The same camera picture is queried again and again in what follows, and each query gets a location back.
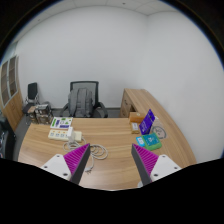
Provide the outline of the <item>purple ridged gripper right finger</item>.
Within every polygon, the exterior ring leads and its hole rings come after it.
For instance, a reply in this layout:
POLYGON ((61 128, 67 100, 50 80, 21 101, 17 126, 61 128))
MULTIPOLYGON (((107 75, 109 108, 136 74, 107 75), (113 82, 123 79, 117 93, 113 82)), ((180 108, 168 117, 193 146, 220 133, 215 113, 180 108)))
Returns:
POLYGON ((146 186, 180 170, 180 167, 167 155, 158 156, 136 144, 132 145, 131 154, 141 178, 141 186, 146 186))

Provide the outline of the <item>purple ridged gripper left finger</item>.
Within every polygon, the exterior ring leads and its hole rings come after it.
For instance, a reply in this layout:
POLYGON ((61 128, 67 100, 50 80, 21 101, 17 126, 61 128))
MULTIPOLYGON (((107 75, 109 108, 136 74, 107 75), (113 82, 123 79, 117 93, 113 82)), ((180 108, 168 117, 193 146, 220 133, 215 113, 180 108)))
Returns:
POLYGON ((89 156, 90 145, 86 144, 65 155, 54 155, 42 166, 42 169, 74 184, 79 184, 89 156))

